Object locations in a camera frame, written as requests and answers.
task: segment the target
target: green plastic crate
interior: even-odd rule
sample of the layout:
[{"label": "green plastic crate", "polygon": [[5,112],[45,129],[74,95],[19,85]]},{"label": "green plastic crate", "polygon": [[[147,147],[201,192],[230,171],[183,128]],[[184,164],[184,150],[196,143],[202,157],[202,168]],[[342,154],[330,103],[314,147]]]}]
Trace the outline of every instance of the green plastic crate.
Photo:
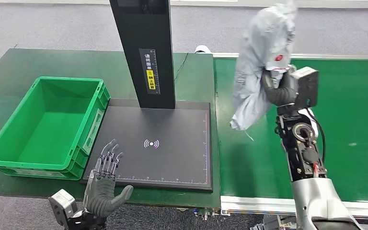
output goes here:
[{"label": "green plastic crate", "polygon": [[0,131],[0,171],[80,179],[109,98],[102,79],[39,77]]}]

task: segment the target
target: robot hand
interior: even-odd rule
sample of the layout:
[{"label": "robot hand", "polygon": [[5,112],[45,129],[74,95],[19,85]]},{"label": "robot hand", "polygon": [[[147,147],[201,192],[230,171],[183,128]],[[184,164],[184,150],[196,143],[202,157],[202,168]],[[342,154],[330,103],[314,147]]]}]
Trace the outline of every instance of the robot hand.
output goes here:
[{"label": "robot hand", "polygon": [[126,186],[121,194],[114,197],[115,170],[119,165],[122,152],[117,154],[119,144],[115,139],[102,150],[95,169],[91,170],[85,188],[84,208],[96,216],[105,218],[124,204],[133,192],[133,186]]}]

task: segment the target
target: wireless charging symbol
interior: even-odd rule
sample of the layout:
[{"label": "wireless charging symbol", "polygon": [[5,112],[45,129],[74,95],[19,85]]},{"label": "wireless charging symbol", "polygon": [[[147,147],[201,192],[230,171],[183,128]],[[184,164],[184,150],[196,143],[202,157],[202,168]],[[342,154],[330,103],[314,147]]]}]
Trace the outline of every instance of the wireless charging symbol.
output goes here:
[{"label": "wireless charging symbol", "polygon": [[153,146],[155,149],[157,149],[160,145],[159,140],[155,140],[154,142],[150,142],[148,139],[145,140],[145,142],[143,143],[143,146],[145,147],[145,149],[149,146]]}]

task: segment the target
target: gray carpet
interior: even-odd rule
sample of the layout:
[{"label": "gray carpet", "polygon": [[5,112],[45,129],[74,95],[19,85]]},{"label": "gray carpet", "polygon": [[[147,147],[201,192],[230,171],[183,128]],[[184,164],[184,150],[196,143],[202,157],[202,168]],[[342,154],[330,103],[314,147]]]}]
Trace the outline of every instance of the gray carpet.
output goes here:
[{"label": "gray carpet", "polygon": [[[213,52],[237,52],[254,8],[172,7],[174,52],[199,44]],[[294,53],[368,55],[368,10],[301,9]],[[107,5],[0,4],[0,57],[8,48],[122,50]],[[207,221],[174,208],[124,206],[109,229],[247,230],[259,215]],[[59,230],[46,200],[0,197],[0,230]]]}]

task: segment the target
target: table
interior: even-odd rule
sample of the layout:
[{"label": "table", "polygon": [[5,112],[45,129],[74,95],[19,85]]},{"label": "table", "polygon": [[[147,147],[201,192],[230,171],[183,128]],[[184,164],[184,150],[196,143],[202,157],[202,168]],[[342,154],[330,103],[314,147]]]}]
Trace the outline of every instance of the table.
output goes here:
[{"label": "table", "polygon": [[[188,54],[176,80],[177,100],[210,102],[211,110],[216,108],[216,116],[212,113],[212,132],[217,131],[212,149],[214,192],[141,188],[135,189],[131,203],[295,212],[286,157],[273,132],[275,110],[248,130],[255,142],[229,128],[236,56]],[[185,54],[174,54],[173,59],[177,70]],[[345,205],[355,216],[368,218],[368,57],[294,56],[293,64],[320,71],[314,113],[326,134],[325,166]],[[41,75],[103,78],[112,97],[136,97],[122,52],[10,49],[0,60],[0,128]],[[3,196],[47,197],[60,188],[77,199],[83,196],[84,186],[78,182],[0,173]]]},{"label": "table", "polygon": [[[174,54],[177,71],[186,54]],[[220,207],[213,59],[188,54],[175,81],[177,100],[211,103],[213,193],[135,188],[130,203],[174,207]],[[0,59],[0,129],[39,76],[102,78],[113,98],[135,99],[136,93],[123,52],[9,49]],[[5,176],[0,172],[0,196],[47,198],[64,188],[82,200],[85,185],[62,181]]]},{"label": "table", "polygon": [[[254,142],[229,127],[236,57],[214,54],[221,208],[295,213],[287,160],[274,133],[275,109],[249,128]],[[368,56],[295,55],[292,64],[320,72],[313,111],[326,136],[325,167],[351,213],[368,218]]]}]

